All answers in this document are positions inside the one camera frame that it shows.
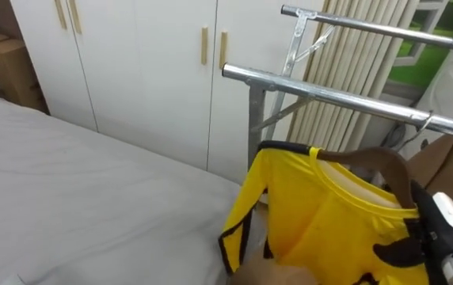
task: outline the vertical blinds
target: vertical blinds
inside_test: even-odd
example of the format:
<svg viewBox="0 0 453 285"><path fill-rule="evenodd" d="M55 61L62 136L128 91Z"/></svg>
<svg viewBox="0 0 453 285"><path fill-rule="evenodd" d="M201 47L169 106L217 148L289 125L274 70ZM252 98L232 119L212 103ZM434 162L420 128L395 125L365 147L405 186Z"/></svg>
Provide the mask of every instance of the vertical blinds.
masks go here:
<svg viewBox="0 0 453 285"><path fill-rule="evenodd" d="M327 13L407 29L419 0L330 0ZM321 27L321 32L328 28ZM379 98L401 39L336 27L311 58L307 81L361 96ZM360 144L370 117L321 102L297 111L289 141L343 151Z"/></svg>

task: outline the cardboard box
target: cardboard box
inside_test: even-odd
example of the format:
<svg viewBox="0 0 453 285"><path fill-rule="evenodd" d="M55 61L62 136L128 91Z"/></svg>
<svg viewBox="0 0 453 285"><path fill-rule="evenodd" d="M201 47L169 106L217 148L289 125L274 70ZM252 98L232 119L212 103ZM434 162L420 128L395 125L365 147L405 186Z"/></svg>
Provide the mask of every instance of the cardboard box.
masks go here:
<svg viewBox="0 0 453 285"><path fill-rule="evenodd" d="M10 0L0 0L0 34L22 40L21 29Z"/></svg>
<svg viewBox="0 0 453 285"><path fill-rule="evenodd" d="M0 35L0 97L48 113L24 42L3 35Z"/></svg>

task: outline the clothes hanger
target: clothes hanger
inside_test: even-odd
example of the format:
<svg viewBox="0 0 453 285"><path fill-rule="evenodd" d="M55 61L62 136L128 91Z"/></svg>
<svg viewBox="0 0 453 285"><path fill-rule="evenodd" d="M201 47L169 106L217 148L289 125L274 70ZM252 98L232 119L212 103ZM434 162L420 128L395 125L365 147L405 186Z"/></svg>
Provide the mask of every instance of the clothes hanger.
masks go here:
<svg viewBox="0 0 453 285"><path fill-rule="evenodd" d="M411 143L412 141L417 139L420 135L422 135L422 133L427 128L427 126L431 123L431 120L434 116L433 113L434 113L434 110L429 111L429 117L425 120L424 125L420 129L417 129L417 133L414 136L412 136L411 138L404 141L399 147L396 147L395 151L397 151L397 152L401 151L408 143Z"/></svg>
<svg viewBox="0 0 453 285"><path fill-rule="evenodd" d="M264 148L288 150L305 155L309 155L310 150L310 146L307 145L276 141L262 142L259 150ZM379 171L401 207L405 209L415 208L411 196L411 176L408 166L405 159L397 152L379 146L346 153L319 150L317 159Z"/></svg>

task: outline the wooden handle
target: wooden handle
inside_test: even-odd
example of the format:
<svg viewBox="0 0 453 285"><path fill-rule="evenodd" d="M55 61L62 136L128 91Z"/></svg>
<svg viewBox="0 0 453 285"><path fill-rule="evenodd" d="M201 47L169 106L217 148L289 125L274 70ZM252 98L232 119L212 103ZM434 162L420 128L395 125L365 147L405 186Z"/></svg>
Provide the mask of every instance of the wooden handle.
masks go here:
<svg viewBox="0 0 453 285"><path fill-rule="evenodd" d="M59 22L61 23L61 28L64 30L67 29L67 21L65 20L65 13L63 12L63 7L61 6L61 0L54 0L55 8L58 10Z"/></svg>
<svg viewBox="0 0 453 285"><path fill-rule="evenodd" d="M227 46L228 46L228 32L221 33L221 48L219 49L219 69L223 69L227 63Z"/></svg>
<svg viewBox="0 0 453 285"><path fill-rule="evenodd" d="M209 28L202 28L202 54L200 56L200 62L202 65L207 65L207 53L209 43Z"/></svg>
<svg viewBox="0 0 453 285"><path fill-rule="evenodd" d="M77 11L77 4L75 3L75 0L69 0L70 3L70 9L71 9L71 16L73 18L73 22L75 25L75 32L79 35L82 34L82 26L81 22L78 18L78 11Z"/></svg>

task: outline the metal rail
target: metal rail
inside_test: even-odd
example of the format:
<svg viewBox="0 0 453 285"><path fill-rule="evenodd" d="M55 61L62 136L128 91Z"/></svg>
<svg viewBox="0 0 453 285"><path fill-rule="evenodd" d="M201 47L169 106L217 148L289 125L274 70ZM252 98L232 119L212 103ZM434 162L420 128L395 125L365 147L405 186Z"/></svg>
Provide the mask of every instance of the metal rail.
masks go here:
<svg viewBox="0 0 453 285"><path fill-rule="evenodd" d="M255 115L249 120L249 164L251 164L251 159L254 158L258 144L261 141L261 128L257 126L264 123L263 117L259 116L259 114L264 109L265 91L290 93L307 100L316 100L343 108L350 108L417 127L423 127L426 124L426 129L428 130L453 135L452 118L433 115L415 108L362 97L229 63L223 67L223 77L245 82L250 87L250 99L254 100L249 110L250 114Z"/></svg>
<svg viewBox="0 0 453 285"><path fill-rule="evenodd" d="M302 17L312 21L319 21L331 25L359 29L362 31L376 32L386 36L395 36L405 40L414 40L419 43L434 44L436 46L453 49L453 38L446 36L432 35L426 32L407 30L386 25L378 25L368 21L361 21L350 17L336 16L331 13L323 13L293 6L283 5L281 13L288 16Z"/></svg>

